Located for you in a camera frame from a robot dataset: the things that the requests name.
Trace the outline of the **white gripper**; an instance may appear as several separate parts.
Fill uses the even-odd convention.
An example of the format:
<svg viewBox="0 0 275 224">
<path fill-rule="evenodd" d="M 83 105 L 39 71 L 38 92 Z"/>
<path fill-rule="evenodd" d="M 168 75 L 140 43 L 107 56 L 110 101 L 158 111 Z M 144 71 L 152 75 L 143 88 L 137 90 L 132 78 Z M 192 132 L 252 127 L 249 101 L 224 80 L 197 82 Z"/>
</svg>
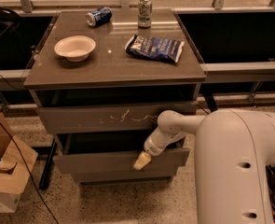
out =
<svg viewBox="0 0 275 224">
<path fill-rule="evenodd" d="M 139 154 L 133 168 L 140 171 L 151 162 L 151 156 L 159 156 L 165 149 L 182 147 L 185 137 L 185 132 L 167 133 L 156 128 L 144 141 L 144 151 Z"/>
</svg>

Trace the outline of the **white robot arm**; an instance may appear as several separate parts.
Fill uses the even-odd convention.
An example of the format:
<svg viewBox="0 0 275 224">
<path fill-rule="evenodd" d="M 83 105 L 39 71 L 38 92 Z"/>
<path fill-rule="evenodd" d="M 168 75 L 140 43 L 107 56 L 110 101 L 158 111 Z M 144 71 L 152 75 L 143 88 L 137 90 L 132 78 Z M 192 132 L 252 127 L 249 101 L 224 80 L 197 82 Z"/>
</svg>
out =
<svg viewBox="0 0 275 224">
<path fill-rule="evenodd" d="M 198 224 L 274 224 L 266 167 L 275 165 L 275 113 L 219 109 L 186 116 L 164 111 L 134 168 L 143 169 L 189 133 L 196 136 Z"/>
</svg>

